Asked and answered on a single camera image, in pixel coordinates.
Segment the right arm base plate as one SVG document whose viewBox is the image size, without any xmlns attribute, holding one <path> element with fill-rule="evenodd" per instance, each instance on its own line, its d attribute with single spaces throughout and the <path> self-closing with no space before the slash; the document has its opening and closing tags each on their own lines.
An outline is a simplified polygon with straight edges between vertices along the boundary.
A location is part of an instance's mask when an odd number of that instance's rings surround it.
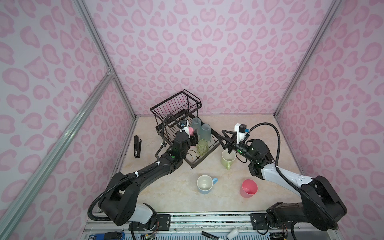
<svg viewBox="0 0 384 240">
<path fill-rule="evenodd" d="M 268 224 L 266 213 L 251 213 L 251 224 L 253 230 L 264 233 L 266 230 L 290 230 L 291 222 Z"/>
</svg>

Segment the blue black tool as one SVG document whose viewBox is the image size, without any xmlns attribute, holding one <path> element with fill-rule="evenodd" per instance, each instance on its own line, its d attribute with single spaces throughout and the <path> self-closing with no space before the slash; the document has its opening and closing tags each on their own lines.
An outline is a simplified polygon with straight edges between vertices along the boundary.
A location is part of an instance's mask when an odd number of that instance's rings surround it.
<svg viewBox="0 0 384 240">
<path fill-rule="evenodd" d="M 88 237 L 88 240 L 123 240 L 124 232 L 107 232 L 102 234 L 94 234 Z"/>
</svg>

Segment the light green mug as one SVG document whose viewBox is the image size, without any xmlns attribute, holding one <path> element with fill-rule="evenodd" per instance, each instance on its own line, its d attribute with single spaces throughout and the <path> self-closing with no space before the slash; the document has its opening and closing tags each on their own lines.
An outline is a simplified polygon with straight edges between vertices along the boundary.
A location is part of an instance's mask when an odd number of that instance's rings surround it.
<svg viewBox="0 0 384 240">
<path fill-rule="evenodd" d="M 231 153 L 229 153 L 227 150 L 224 150 L 222 152 L 221 164 L 225 169 L 229 171 L 231 169 L 231 165 L 235 162 L 235 159 L 235 152 L 232 151 Z"/>
</svg>

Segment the white small bottle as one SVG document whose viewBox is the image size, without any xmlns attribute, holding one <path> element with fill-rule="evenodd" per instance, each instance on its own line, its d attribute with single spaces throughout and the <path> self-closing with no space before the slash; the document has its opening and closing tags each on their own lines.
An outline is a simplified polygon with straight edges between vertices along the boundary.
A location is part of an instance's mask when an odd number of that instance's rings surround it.
<svg viewBox="0 0 384 240">
<path fill-rule="evenodd" d="M 235 237 L 239 235 L 240 231 L 238 228 L 232 229 L 226 236 L 227 240 L 233 240 Z"/>
</svg>

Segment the black marker pen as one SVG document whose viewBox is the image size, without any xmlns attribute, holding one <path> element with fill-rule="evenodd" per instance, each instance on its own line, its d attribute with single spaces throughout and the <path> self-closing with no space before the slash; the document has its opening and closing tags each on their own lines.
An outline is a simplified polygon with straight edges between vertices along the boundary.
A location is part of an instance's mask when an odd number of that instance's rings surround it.
<svg viewBox="0 0 384 240">
<path fill-rule="evenodd" d="M 220 239 L 219 237 L 214 236 L 214 235 L 207 233 L 207 232 L 204 232 L 204 231 L 202 231 L 202 236 L 207 237 L 211 240 L 219 240 Z"/>
</svg>

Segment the teal frosted tumbler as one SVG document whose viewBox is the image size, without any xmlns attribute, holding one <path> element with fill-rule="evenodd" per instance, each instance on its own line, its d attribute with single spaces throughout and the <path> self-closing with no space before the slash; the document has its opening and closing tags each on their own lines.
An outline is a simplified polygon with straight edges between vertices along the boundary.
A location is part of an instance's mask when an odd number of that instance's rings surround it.
<svg viewBox="0 0 384 240">
<path fill-rule="evenodd" d="M 208 143 L 211 141 L 211 126 L 209 124 L 202 124 L 200 137 L 202 140 L 207 141 Z"/>
<path fill-rule="evenodd" d="M 191 121 L 191 127 L 193 128 L 194 133 L 199 133 L 199 131 L 202 128 L 202 122 L 201 122 L 200 118 L 197 118 L 197 117 L 193 118 Z"/>
</svg>

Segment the blue mug white inside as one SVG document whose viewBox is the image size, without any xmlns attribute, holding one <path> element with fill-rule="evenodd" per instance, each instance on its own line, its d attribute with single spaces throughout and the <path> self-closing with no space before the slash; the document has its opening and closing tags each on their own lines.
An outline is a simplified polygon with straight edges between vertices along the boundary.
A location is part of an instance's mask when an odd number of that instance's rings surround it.
<svg viewBox="0 0 384 240">
<path fill-rule="evenodd" d="M 208 194 L 213 186 L 218 182 L 217 178 L 211 178 L 208 175 L 202 175 L 197 179 L 197 187 L 201 194 Z"/>
</svg>

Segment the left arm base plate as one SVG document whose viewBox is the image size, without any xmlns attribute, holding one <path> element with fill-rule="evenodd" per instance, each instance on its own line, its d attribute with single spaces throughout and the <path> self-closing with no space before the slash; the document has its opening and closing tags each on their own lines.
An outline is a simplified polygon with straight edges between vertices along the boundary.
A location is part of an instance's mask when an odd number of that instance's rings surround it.
<svg viewBox="0 0 384 240">
<path fill-rule="evenodd" d="M 129 225 L 129 231 L 134 232 L 153 232 L 153 231 L 169 231 L 171 224 L 171 215 L 158 214 L 151 217 L 146 224 L 132 222 Z"/>
</svg>

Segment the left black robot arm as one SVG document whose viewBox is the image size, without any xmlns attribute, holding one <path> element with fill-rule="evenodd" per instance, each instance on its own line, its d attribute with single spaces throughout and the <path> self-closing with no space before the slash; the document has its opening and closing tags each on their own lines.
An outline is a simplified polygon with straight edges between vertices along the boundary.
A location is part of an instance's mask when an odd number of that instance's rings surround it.
<svg viewBox="0 0 384 240">
<path fill-rule="evenodd" d="M 174 122 L 178 128 L 175 138 L 166 151 L 165 128 Z M 96 222 L 112 221 L 116 226 L 137 223 L 151 230 L 157 222 L 157 212 L 148 204 L 138 204 L 139 194 L 156 180 L 175 172 L 191 147 L 188 120 L 166 116 L 161 129 L 163 142 L 155 153 L 156 161 L 130 174 L 116 173 L 107 188 L 96 197 L 88 208 L 88 218 Z"/>
</svg>

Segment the black stapler left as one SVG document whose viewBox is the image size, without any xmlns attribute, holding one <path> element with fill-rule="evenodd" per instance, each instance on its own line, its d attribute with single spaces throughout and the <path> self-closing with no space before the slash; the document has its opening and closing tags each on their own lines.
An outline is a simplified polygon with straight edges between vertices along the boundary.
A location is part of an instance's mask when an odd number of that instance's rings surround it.
<svg viewBox="0 0 384 240">
<path fill-rule="evenodd" d="M 134 157 L 138 159 L 141 157 L 142 140 L 139 136 L 134 136 Z"/>
</svg>

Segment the green transparent cup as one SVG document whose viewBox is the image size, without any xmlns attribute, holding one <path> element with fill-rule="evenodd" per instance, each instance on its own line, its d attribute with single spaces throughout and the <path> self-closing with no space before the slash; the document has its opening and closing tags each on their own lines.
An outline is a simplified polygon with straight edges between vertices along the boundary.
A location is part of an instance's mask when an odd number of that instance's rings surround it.
<svg viewBox="0 0 384 240">
<path fill-rule="evenodd" d="M 200 156 L 205 155 L 209 151 L 208 142 L 204 139 L 199 140 L 197 144 L 197 153 Z"/>
</svg>

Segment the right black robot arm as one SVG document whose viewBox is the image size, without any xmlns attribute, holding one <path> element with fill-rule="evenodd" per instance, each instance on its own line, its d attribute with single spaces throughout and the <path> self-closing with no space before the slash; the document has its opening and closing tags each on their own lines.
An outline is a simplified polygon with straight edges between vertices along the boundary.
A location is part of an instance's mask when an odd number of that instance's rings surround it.
<svg viewBox="0 0 384 240">
<path fill-rule="evenodd" d="M 224 150 L 239 154 L 249 162 L 248 169 L 253 177 L 275 183 L 300 196 L 299 203 L 277 202 L 269 207 L 265 216 L 267 226 L 275 229 L 284 223 L 309 223 L 324 232 L 338 230 L 338 221 L 348 211 L 336 190 L 325 177 L 303 176 L 280 168 L 281 136 L 275 125 L 266 125 L 277 134 L 275 157 L 263 140 L 250 139 L 251 132 L 264 123 L 250 129 L 244 124 L 236 124 L 234 131 L 223 130 L 217 138 Z"/>
</svg>

